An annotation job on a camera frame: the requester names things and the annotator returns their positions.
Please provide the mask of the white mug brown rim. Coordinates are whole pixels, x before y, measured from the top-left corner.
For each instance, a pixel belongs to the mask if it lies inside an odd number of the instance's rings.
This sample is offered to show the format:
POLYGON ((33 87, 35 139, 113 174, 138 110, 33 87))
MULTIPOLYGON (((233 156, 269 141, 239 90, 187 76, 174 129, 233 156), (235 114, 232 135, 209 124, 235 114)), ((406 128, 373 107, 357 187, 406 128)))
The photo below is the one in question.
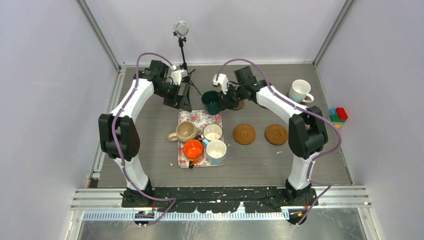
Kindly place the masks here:
POLYGON ((223 129, 219 124, 207 124, 202 130, 202 136, 208 140, 220 140, 223 137, 223 129))

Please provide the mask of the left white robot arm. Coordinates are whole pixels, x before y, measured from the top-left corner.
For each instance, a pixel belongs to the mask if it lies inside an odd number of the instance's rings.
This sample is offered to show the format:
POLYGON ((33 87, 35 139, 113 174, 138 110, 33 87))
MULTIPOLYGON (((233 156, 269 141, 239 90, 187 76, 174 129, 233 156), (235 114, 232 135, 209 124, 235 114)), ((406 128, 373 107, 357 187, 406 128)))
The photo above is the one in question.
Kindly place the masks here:
POLYGON ((100 148, 117 163, 126 180, 123 207, 148 207, 154 201, 151 181, 139 159, 141 140, 135 122, 142 107, 157 95, 165 106, 190 110, 189 85, 179 94, 181 84, 188 84, 188 79, 186 69, 152 60, 148 68, 135 72, 130 89, 118 106, 99 116, 100 148))

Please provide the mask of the beige mug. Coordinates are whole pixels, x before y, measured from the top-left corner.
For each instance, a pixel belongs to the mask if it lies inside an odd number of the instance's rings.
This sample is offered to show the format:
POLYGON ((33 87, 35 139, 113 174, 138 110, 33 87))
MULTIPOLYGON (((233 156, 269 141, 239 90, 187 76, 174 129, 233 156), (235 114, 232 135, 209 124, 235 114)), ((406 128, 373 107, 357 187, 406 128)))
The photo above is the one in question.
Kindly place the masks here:
POLYGON ((168 135, 169 141, 179 141, 185 144, 189 140, 193 140, 198 135, 198 128, 190 121, 183 121, 179 123, 174 133, 168 135))

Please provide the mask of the dark green mug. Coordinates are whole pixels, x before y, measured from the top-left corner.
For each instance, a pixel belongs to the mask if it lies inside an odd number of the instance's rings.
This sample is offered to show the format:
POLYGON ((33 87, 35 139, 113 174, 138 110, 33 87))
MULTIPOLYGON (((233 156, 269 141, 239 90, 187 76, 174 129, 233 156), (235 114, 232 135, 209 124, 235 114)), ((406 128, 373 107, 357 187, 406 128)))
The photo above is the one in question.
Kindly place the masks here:
POLYGON ((221 111, 220 94, 217 91, 211 90, 205 92, 201 96, 201 102, 204 110, 209 115, 217 115, 221 111))

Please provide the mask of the white mug blue base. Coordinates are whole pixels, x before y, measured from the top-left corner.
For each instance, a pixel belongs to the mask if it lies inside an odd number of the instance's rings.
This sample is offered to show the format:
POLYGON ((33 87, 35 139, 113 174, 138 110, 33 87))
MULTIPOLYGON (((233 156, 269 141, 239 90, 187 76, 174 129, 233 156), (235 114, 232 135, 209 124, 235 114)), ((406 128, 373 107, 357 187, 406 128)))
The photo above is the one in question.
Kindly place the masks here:
POLYGON ((311 85, 306 80, 296 79, 291 84, 288 97, 296 103, 312 103, 315 98, 310 91, 311 85))

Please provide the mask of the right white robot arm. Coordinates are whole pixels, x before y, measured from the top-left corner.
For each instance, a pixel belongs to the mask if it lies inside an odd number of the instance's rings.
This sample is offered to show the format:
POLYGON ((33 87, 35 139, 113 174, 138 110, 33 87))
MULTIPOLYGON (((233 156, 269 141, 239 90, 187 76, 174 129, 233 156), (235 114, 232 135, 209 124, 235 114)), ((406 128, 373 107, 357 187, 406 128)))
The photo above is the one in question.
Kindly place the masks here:
POLYGON ((216 74, 212 84, 221 87, 221 108, 231 109, 242 100, 252 101, 275 113, 288 125, 288 145, 293 153, 292 168, 282 191, 290 205, 311 204, 311 173, 315 160, 322 156, 328 142, 327 120, 317 106, 306 107, 281 95, 266 78, 258 81, 249 66, 234 72, 236 86, 223 73, 216 74))

